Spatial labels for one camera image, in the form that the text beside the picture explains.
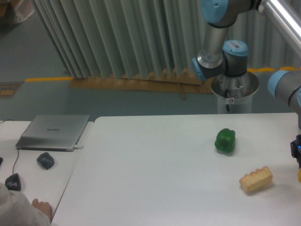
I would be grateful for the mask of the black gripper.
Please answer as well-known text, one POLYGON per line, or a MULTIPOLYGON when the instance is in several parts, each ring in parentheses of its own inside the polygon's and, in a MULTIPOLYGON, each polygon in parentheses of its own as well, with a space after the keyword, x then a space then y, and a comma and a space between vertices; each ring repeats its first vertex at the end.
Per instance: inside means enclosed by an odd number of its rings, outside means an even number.
POLYGON ((301 135, 298 134, 296 139, 290 143, 291 155, 296 159, 299 164, 299 168, 301 167, 301 135))

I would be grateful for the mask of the person's hand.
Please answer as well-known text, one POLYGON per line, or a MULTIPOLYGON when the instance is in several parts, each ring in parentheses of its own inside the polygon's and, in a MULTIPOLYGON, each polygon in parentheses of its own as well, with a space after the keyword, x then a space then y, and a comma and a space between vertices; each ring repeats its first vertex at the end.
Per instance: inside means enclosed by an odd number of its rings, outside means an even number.
POLYGON ((51 205, 48 202, 40 202, 38 199, 34 199, 32 201, 32 206, 44 213, 49 218, 50 222, 52 222, 53 211, 51 205))

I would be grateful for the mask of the grey sleeved forearm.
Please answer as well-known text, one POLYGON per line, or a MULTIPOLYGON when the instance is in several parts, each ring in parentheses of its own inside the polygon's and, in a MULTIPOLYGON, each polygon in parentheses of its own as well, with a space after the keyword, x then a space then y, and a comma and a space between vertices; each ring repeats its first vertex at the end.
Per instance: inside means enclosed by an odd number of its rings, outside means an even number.
POLYGON ((50 226, 49 218, 32 206, 19 191, 8 190, 0 184, 0 224, 2 226, 50 226))

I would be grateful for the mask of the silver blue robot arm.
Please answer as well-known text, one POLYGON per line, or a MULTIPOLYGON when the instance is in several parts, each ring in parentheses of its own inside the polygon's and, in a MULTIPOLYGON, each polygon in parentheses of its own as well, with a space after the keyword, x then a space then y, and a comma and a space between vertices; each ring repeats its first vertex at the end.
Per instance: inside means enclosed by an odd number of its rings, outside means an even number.
POLYGON ((301 19, 282 0, 203 0, 207 22, 203 47, 192 64, 196 76, 212 79, 219 113, 250 113, 258 78, 247 71, 248 47, 240 40, 226 40, 229 28, 241 13, 256 10, 265 15, 296 54, 301 52, 301 19))

